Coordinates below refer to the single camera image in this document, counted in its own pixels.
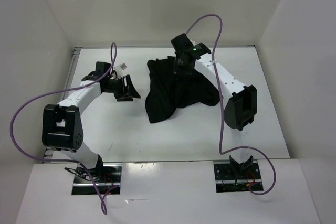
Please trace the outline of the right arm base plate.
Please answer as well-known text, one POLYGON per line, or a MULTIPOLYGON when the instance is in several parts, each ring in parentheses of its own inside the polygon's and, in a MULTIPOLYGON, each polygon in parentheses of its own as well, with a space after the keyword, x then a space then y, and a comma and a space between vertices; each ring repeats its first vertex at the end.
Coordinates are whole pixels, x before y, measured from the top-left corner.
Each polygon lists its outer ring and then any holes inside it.
POLYGON ((249 191, 249 186, 252 186, 252 191, 264 190, 257 162, 253 162, 252 167, 237 178, 229 161, 214 163, 213 167, 217 193, 249 191))

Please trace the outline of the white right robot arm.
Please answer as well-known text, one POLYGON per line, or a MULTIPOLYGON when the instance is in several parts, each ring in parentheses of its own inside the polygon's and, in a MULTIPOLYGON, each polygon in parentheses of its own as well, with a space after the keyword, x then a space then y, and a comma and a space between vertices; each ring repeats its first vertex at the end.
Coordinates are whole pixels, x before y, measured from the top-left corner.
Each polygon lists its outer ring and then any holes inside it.
POLYGON ((244 128, 253 123, 257 113, 257 89, 253 85, 246 86, 231 75, 203 43, 172 41, 171 44, 175 51, 175 74, 187 75, 197 71, 218 88, 221 107, 219 153, 230 152, 223 150, 225 125, 231 129, 232 151, 242 150, 238 144, 247 133, 244 128))

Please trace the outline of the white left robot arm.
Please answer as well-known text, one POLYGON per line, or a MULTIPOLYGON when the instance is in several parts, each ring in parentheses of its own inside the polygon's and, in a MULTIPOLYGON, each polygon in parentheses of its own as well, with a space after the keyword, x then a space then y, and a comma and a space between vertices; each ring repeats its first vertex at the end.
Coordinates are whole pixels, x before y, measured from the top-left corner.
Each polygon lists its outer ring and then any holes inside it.
POLYGON ((98 182, 108 172, 100 155, 94 153, 84 142, 81 115, 90 103, 102 93, 112 93, 119 101, 133 101, 141 96, 135 89, 130 75, 120 78, 110 76, 97 81, 99 76, 91 72, 85 76, 76 90, 58 104, 48 104, 43 111, 42 143, 54 151, 79 161, 85 168, 72 172, 85 180, 98 182))

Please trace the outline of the black skirt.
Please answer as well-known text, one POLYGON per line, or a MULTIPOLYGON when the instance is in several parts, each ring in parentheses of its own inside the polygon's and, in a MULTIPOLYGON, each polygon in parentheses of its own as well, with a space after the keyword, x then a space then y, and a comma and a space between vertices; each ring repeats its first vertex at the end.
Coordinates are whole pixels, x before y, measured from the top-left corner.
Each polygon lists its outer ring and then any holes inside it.
POLYGON ((149 60, 150 92, 145 109, 151 124, 169 119, 176 109, 202 103, 215 106, 219 103, 218 89, 201 73, 191 75, 173 73, 175 58, 149 60))

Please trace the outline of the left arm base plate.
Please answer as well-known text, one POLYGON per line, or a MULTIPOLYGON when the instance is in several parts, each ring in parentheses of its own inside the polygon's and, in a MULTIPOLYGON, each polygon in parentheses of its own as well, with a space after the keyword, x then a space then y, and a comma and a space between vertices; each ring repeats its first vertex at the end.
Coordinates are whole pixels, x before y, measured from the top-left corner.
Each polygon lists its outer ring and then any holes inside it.
MULTIPOLYGON (((104 173, 97 177, 92 174, 99 193, 103 196, 105 193, 108 195, 119 195, 121 191, 121 175, 122 164, 121 163, 105 163, 104 173)), ((72 195, 95 195, 96 190, 93 183, 87 173, 82 167, 65 168, 69 173, 74 175, 74 181, 72 185, 72 195)))

